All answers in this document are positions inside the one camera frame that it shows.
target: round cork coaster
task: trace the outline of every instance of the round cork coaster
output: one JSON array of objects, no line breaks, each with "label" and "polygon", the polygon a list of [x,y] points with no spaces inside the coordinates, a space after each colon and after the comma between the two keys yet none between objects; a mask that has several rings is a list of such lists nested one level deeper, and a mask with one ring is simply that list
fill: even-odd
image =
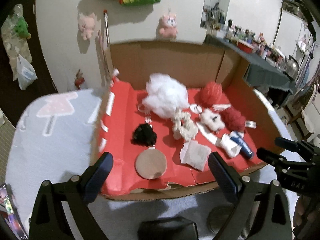
[{"label": "round cork coaster", "polygon": [[144,179],[156,179],[165,173],[167,159],[159,150],[147,149],[138,155],[135,168],[137,173]]}]

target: gray tablecloth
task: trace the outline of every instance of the gray tablecloth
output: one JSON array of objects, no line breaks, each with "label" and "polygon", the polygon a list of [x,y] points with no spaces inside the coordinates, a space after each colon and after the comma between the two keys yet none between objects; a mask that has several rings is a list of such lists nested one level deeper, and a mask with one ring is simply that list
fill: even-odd
[{"label": "gray tablecloth", "polygon": [[256,53],[248,54],[237,46],[231,44],[225,39],[216,36],[207,35],[204,44],[214,45],[224,49],[232,49],[237,52],[241,57],[246,59],[250,64],[244,76],[244,79],[252,87],[268,86],[283,91],[288,91],[290,94],[295,94],[297,91],[295,82],[291,81],[285,74],[271,66],[262,57]]},{"label": "gray tablecloth", "polygon": [[[79,92],[46,96],[28,106],[17,125],[9,155],[6,183],[10,184],[17,200],[21,221],[26,220],[43,180],[52,183],[65,182],[75,174],[82,174],[90,161],[92,132],[100,93],[88,89]],[[269,112],[283,137],[290,138],[288,131],[273,111]],[[289,160],[299,161],[297,154],[284,153]],[[270,165],[251,175],[255,181],[270,183],[276,179]],[[291,217],[297,195],[286,192]],[[142,221],[157,218],[184,216],[197,224],[199,239],[211,240],[213,233],[206,227],[210,210],[226,203],[220,190],[172,200],[152,202],[119,202],[98,197],[89,204],[97,223],[110,240],[137,239],[138,226]],[[82,239],[64,204],[66,217],[76,239]]]}]

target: toothpaste tube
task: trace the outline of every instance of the toothpaste tube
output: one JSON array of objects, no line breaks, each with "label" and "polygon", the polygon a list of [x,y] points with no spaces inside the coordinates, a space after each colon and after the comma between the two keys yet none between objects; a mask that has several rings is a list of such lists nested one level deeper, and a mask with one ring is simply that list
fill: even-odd
[{"label": "toothpaste tube", "polygon": [[253,152],[246,144],[246,142],[242,139],[241,135],[237,131],[233,131],[230,133],[230,139],[235,143],[241,146],[241,152],[243,153],[246,159],[251,159],[253,157]]}]

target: cardboard box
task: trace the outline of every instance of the cardboard box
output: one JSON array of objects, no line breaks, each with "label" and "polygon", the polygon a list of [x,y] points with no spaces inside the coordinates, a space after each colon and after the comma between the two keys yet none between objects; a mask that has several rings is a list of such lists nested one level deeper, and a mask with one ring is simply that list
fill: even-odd
[{"label": "cardboard box", "polygon": [[[168,74],[190,89],[202,88],[212,80],[221,83],[230,103],[247,120],[253,120],[257,123],[256,129],[247,129],[256,148],[264,147],[278,154],[282,152],[281,148],[274,145],[274,139],[280,136],[280,133],[268,115],[268,110],[255,95],[253,88],[249,87],[242,78],[249,63],[233,50],[210,45],[141,41],[112,45],[111,57],[114,68],[120,72],[119,79],[130,83],[134,90],[145,90],[146,83],[152,73]],[[95,131],[95,138],[98,141],[96,140],[92,144],[92,161],[99,156],[100,120],[105,114],[108,98],[109,91],[106,92],[101,104]],[[240,172],[243,175],[250,174],[265,165],[263,162],[258,162]],[[137,189],[127,195],[106,197],[116,200],[177,198],[207,192],[217,187],[216,182],[189,187],[169,184],[167,188],[162,190]]]}]

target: pink stuffed animal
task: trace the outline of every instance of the pink stuffed animal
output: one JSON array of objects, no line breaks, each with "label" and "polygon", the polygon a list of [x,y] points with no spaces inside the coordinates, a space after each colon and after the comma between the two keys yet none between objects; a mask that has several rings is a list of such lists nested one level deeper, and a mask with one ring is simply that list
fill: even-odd
[{"label": "pink stuffed animal", "polygon": [[88,16],[83,15],[82,13],[79,15],[78,28],[79,28],[79,31],[81,32],[82,38],[85,41],[92,37],[92,33],[96,26],[95,17],[96,16],[94,13]]},{"label": "pink stuffed animal", "polygon": [[162,17],[162,25],[163,27],[160,29],[159,33],[164,38],[176,38],[177,37],[177,22],[176,22],[176,15],[169,14],[164,15]]}]

